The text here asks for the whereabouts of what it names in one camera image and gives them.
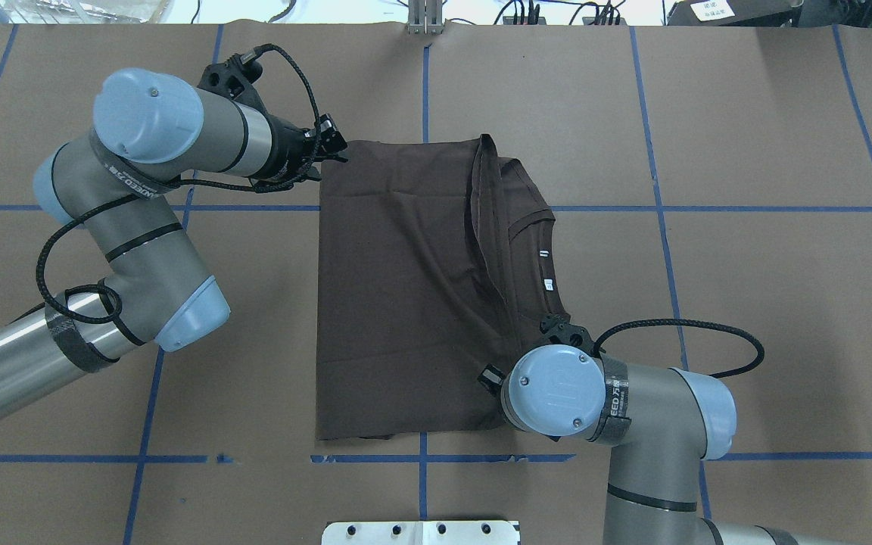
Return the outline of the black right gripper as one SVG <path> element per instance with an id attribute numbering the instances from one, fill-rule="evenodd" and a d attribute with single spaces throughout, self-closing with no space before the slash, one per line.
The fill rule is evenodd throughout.
<path id="1" fill-rule="evenodd" d="M 478 383 L 489 394 L 499 394 L 506 380 L 506 373 L 494 365 L 486 365 L 478 376 Z"/>

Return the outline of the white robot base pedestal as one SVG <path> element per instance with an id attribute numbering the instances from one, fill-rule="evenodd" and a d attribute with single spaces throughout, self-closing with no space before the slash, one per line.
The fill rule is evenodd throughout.
<path id="1" fill-rule="evenodd" d="M 518 522 L 442 520 L 336 522 L 322 532 L 322 544 L 520 544 Z"/>

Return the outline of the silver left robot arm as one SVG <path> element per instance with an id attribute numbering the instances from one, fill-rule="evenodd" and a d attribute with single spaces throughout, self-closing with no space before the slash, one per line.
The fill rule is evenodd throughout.
<path id="1" fill-rule="evenodd" d="M 269 113 L 259 63 L 232 58 L 192 86 L 169 73 L 112 73 L 90 130 L 35 173 L 39 206 L 60 223 L 35 266 L 42 303 L 0 330 L 0 419 L 146 344 L 166 352 L 231 316 L 167 193 L 200 170 L 284 191 L 345 160 L 328 114 L 296 127 Z"/>

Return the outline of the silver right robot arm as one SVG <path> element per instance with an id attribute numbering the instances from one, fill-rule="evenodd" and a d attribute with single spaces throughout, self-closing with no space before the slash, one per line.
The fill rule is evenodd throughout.
<path id="1" fill-rule="evenodd" d="M 819 543 L 699 516 L 699 465 L 726 455 L 737 432 L 736 401 L 715 377 L 551 344 L 478 380 L 512 427 L 610 447 L 603 543 Z"/>

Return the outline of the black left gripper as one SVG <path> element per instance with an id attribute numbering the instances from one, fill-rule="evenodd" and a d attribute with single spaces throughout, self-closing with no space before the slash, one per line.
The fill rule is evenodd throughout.
<path id="1" fill-rule="evenodd" d="M 326 160 L 348 161 L 348 142 L 332 115 L 323 114 L 312 129 L 301 129 L 291 122 L 270 115 L 271 149 L 266 160 L 267 182 L 290 182 L 295 177 L 318 179 L 312 165 Z"/>

